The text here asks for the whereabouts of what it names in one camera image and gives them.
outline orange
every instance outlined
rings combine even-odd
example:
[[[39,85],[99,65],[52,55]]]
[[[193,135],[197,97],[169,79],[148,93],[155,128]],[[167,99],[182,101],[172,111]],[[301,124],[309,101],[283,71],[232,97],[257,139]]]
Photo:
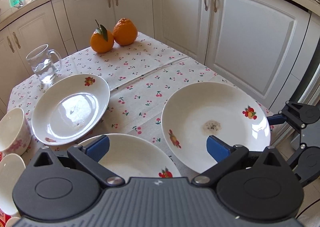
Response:
[[[98,34],[97,32],[94,32],[90,39],[90,46],[92,50],[94,50],[97,53],[105,53],[107,51],[110,51],[113,47],[113,44],[115,43],[113,35],[110,31],[108,32],[108,41],[106,41],[103,38],[102,34]]]
[[[134,42],[138,36],[138,30],[130,19],[121,18],[113,28],[113,36],[117,44],[125,46]]]

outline water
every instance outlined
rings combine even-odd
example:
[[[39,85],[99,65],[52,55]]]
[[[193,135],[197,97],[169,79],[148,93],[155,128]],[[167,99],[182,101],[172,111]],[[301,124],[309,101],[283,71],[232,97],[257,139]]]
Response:
[[[39,63],[37,67],[32,67],[32,69],[42,83],[50,82],[55,76],[50,59],[45,59],[43,63]]]

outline tablecloth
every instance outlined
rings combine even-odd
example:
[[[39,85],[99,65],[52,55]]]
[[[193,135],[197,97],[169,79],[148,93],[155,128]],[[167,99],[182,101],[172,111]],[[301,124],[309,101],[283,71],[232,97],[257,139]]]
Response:
[[[63,67],[51,84],[41,84],[32,75],[13,88],[8,111],[21,107],[31,125],[33,110],[39,98],[54,83],[75,74],[101,76],[109,84],[111,95],[108,108],[98,124],[84,137],[104,133],[124,133],[139,136],[162,149],[176,164],[182,176],[197,175],[182,164],[167,146],[161,129],[161,112],[168,98],[190,83],[216,81],[236,87],[194,59],[142,33],[129,46],[115,43],[113,49],[98,54],[90,47],[63,59]],[[267,116],[272,113],[261,106]],[[26,164],[44,144],[32,137],[22,155]],[[53,150],[70,145],[55,146]]]

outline food residue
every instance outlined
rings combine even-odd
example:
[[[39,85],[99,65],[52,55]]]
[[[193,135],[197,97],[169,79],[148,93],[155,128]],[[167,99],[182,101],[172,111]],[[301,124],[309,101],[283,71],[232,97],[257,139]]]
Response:
[[[215,120],[208,120],[202,126],[202,134],[205,136],[215,135],[221,129],[219,122]]]

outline cabinet door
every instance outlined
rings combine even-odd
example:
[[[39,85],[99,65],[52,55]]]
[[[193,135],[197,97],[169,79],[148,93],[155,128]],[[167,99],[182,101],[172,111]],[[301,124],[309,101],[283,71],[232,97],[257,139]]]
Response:
[[[211,0],[153,0],[155,39],[204,64]]]
[[[97,28],[95,19],[112,31],[116,18],[112,0],[63,0],[77,50],[90,46],[90,38]]]
[[[152,0],[114,0],[116,20],[129,18],[139,32],[154,38]]]
[[[12,88],[28,77],[27,69],[23,65],[10,37],[9,29],[6,27],[0,31],[0,102],[2,100],[5,105],[8,105]]]
[[[4,117],[4,113],[0,110],[0,120]]]
[[[51,2],[48,2],[23,15],[9,25],[14,45],[30,75],[33,71],[26,61],[26,56],[35,48],[48,44],[61,58],[67,56]]]
[[[2,114],[3,116],[7,113],[7,106],[4,104],[4,102],[0,99],[0,120],[2,119]]]
[[[205,65],[269,108],[294,65],[310,15],[284,0],[217,0],[216,6]]]

